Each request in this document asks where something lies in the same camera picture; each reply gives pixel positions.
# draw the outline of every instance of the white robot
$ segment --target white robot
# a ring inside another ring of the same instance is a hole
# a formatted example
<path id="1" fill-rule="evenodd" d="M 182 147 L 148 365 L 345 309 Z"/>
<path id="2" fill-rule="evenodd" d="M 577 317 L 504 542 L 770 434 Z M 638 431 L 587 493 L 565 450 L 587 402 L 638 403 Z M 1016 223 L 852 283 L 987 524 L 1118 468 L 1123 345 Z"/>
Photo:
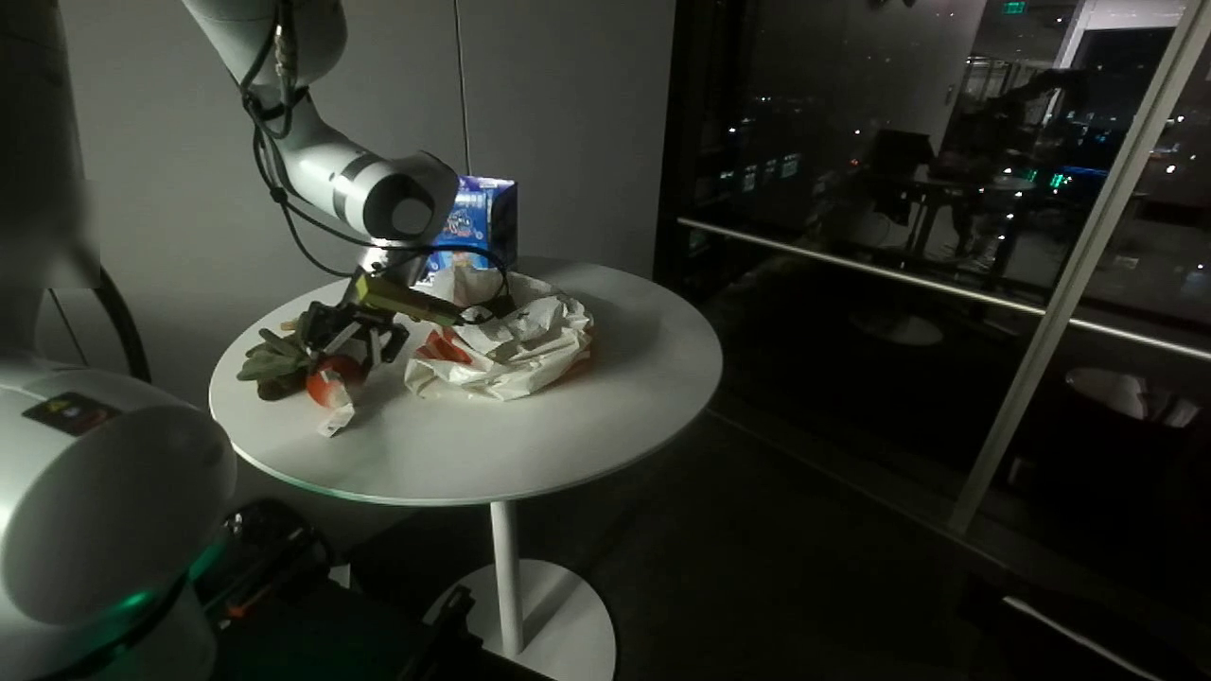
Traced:
<path id="1" fill-rule="evenodd" d="M 345 44 L 336 0 L 184 0 L 254 112 L 278 201 L 380 248 L 427 243 L 457 174 L 387 164 L 314 112 Z M 85 236 L 71 82 L 54 0 L 0 0 L 0 676 L 207 676 L 188 565 L 236 489 L 225 431 L 138 379 L 34 350 L 46 275 Z"/>

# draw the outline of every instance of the dark floor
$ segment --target dark floor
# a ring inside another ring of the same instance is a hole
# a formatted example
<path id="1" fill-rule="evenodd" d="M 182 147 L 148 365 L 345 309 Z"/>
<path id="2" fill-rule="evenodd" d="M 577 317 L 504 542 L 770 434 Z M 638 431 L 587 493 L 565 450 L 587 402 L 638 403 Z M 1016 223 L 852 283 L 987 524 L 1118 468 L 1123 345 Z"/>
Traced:
<path id="1" fill-rule="evenodd" d="M 620 476 L 520 504 L 520 542 L 598 586 L 620 681 L 1008 676 L 949 542 L 715 417 Z M 425 509 L 351 553 L 365 591 L 414 611 L 485 561 L 485 509 Z"/>

